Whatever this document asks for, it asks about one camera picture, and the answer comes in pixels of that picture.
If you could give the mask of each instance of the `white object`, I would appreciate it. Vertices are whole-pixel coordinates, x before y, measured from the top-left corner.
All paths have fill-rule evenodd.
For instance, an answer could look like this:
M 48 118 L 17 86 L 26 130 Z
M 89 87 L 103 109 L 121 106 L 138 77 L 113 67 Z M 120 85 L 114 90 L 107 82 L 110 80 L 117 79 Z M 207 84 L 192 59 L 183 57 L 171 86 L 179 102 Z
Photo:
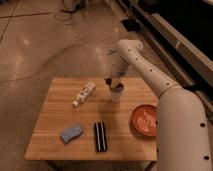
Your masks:
M 64 6 L 71 12 L 77 9 L 77 5 L 81 5 L 81 0 L 63 0 Z
M 111 100 L 114 103 L 120 102 L 120 99 L 123 94 L 124 86 L 118 88 L 109 88 L 111 92 Z
M 157 106 L 157 170 L 212 171 L 202 102 L 145 60 L 139 53 L 142 50 L 143 44 L 138 40 L 119 41 L 120 57 L 115 59 L 110 77 L 113 80 L 124 76 L 131 64 L 160 98 Z
M 88 82 L 87 85 L 76 95 L 76 100 L 73 102 L 73 107 L 77 107 L 80 103 L 84 103 L 85 100 L 95 92 L 95 83 Z

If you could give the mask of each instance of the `orange bowl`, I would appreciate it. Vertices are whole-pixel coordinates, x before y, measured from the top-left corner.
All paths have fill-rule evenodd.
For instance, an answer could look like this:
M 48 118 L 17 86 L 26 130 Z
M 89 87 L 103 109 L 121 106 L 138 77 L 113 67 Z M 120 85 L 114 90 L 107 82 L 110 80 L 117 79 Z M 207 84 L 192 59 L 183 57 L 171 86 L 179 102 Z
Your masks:
M 156 137 L 156 107 L 152 105 L 136 107 L 132 112 L 131 123 L 139 133 Z

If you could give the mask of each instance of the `table leg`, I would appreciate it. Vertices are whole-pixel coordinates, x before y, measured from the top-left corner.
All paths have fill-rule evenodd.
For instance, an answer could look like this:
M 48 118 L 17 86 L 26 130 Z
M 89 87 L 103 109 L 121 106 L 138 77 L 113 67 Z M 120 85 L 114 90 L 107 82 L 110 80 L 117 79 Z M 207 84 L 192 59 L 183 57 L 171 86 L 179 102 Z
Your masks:
M 151 162 L 148 164 L 148 166 L 145 168 L 144 171 L 151 171 L 152 168 L 155 166 L 156 163 L 157 163 L 156 161 L 151 161 Z
M 50 166 L 54 171 L 62 171 L 62 170 L 63 170 L 62 168 L 60 168 L 59 166 L 57 166 L 57 164 L 54 163 L 53 161 L 46 160 L 45 162 L 46 162 L 46 163 L 48 164 L 48 166 Z

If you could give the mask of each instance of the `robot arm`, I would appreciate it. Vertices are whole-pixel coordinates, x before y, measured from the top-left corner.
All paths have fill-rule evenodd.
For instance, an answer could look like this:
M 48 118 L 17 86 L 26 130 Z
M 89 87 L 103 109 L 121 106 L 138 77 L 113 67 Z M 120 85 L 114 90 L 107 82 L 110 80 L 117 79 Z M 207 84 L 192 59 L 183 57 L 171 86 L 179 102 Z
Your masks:
M 205 110 L 200 99 L 183 89 L 139 52 L 138 40 L 118 42 L 110 87 L 116 87 L 128 66 L 139 73 L 159 98 L 157 106 L 158 171 L 212 171 Z

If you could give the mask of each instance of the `cable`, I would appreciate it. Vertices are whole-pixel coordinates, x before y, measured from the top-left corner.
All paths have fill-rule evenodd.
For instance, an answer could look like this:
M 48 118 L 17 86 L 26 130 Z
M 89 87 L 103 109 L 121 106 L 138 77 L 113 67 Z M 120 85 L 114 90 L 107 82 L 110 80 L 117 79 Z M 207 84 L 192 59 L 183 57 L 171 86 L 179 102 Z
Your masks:
M 70 15 L 68 16 L 68 18 L 65 18 L 65 19 L 59 18 L 59 16 L 57 16 L 57 13 L 55 13 L 54 17 L 58 21 L 65 22 L 65 21 L 69 21 L 70 19 L 72 19 L 72 13 L 69 13 L 69 14 Z
M 0 43 L 1 43 L 1 42 L 2 42 L 2 40 L 3 40 L 4 33 L 6 32 L 7 27 L 8 27 L 8 25 L 9 25 L 9 23 L 10 23 L 10 21 L 11 21 L 12 17 L 13 17 L 13 14 L 15 13 L 15 10 L 16 10 L 16 8 L 17 8 L 18 4 L 19 4 L 19 1 L 20 1 L 20 0 L 17 0 L 17 1 L 16 1 L 16 5 L 15 5 L 15 7 L 14 7 L 14 9 L 13 9 L 13 11 L 12 11 L 12 13 L 11 13 L 10 17 L 9 17 L 9 20 L 8 20 L 8 22 L 7 22 L 7 25 L 6 25 L 6 27 L 5 27 L 4 31 L 3 31 L 3 33 L 2 33 L 2 36 L 0 37 Z

